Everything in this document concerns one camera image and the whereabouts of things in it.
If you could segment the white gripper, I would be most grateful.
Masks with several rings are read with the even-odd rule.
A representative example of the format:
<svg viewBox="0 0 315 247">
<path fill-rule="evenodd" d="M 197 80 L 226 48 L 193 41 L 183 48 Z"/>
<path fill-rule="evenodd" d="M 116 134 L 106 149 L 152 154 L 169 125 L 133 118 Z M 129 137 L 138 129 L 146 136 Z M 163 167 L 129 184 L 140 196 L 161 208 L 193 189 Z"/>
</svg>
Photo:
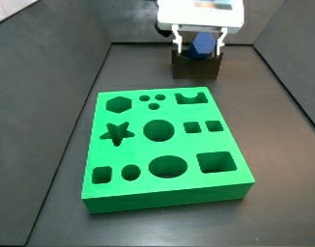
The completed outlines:
<svg viewBox="0 0 315 247">
<path fill-rule="evenodd" d="M 157 0 L 157 27 L 173 33 L 177 54 L 183 53 L 181 31 L 219 32 L 216 56 L 221 55 L 224 39 L 244 25 L 243 0 Z"/>
</svg>

